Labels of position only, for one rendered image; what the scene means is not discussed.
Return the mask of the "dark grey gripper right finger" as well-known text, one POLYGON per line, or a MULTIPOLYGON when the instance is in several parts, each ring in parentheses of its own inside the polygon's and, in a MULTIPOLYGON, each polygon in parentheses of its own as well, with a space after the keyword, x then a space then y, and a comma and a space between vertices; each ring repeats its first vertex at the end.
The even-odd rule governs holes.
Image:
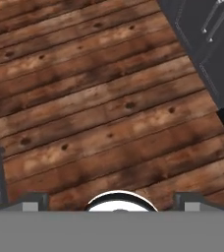
POLYGON ((195 192, 177 192, 174 194, 173 210, 180 212, 224 211, 224 206, 206 200, 195 192))

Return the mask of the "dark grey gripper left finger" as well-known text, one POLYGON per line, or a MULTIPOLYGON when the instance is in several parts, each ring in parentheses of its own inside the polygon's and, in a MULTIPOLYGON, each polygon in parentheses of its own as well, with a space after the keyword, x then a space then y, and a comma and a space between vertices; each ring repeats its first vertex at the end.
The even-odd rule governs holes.
POLYGON ((14 203, 1 204, 0 211, 46 212, 49 206, 47 193, 29 192, 14 203))

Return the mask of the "round white and black object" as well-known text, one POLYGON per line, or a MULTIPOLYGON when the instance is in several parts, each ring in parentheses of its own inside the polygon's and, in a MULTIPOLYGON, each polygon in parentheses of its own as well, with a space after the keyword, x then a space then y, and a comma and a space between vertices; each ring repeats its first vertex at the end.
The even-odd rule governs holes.
POLYGON ((126 190, 112 190, 92 198, 84 208, 87 212, 157 212, 145 197, 126 190))

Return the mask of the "dark grey cupboard run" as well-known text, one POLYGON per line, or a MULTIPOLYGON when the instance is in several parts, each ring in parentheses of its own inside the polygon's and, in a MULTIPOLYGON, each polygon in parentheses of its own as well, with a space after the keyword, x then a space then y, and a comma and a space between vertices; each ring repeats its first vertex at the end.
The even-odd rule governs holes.
POLYGON ((224 22, 213 41, 206 41, 224 11, 224 3, 207 26, 207 33, 201 32, 215 1, 157 0, 157 3, 209 91, 218 108, 217 115, 224 125, 224 22))

